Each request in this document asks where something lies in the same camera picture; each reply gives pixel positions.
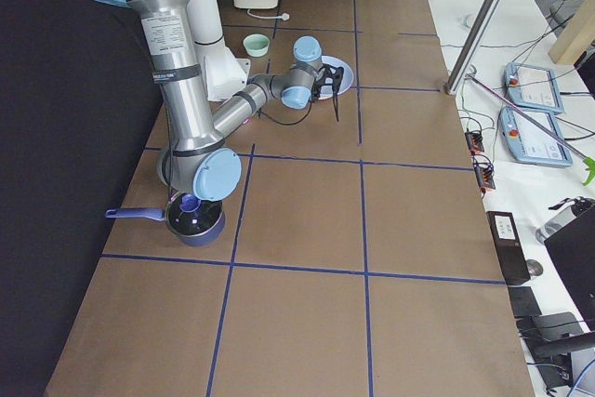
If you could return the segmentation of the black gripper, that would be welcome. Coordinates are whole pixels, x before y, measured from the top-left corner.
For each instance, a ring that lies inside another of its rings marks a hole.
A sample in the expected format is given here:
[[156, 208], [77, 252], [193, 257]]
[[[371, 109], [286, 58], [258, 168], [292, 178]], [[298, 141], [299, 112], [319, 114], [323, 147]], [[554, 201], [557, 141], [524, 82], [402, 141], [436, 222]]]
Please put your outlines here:
[[327, 72], [322, 72], [314, 80], [311, 88], [311, 101], [328, 99], [328, 90], [331, 88], [331, 76]]

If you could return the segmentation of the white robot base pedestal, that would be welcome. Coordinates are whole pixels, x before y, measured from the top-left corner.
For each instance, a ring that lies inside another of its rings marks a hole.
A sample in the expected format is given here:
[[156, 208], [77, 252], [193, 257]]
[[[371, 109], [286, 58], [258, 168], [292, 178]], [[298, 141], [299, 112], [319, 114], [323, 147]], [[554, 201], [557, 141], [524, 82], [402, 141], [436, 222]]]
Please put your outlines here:
[[223, 101], [242, 89], [247, 72], [227, 47], [217, 0], [190, 0], [188, 18], [206, 97]]

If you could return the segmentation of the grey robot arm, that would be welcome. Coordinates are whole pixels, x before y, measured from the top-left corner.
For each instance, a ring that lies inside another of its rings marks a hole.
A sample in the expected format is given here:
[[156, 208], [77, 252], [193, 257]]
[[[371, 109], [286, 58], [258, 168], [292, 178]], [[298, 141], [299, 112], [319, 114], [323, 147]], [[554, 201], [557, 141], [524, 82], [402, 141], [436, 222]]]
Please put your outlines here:
[[129, 7], [140, 18], [152, 58], [152, 77], [163, 94], [173, 127], [171, 148], [162, 151], [163, 183], [202, 200], [228, 197], [241, 177], [238, 155], [225, 139], [269, 100], [304, 108], [323, 70], [322, 49], [311, 36], [295, 42], [287, 74], [259, 74], [216, 109], [207, 77], [236, 61], [226, 47], [217, 0], [94, 0]]

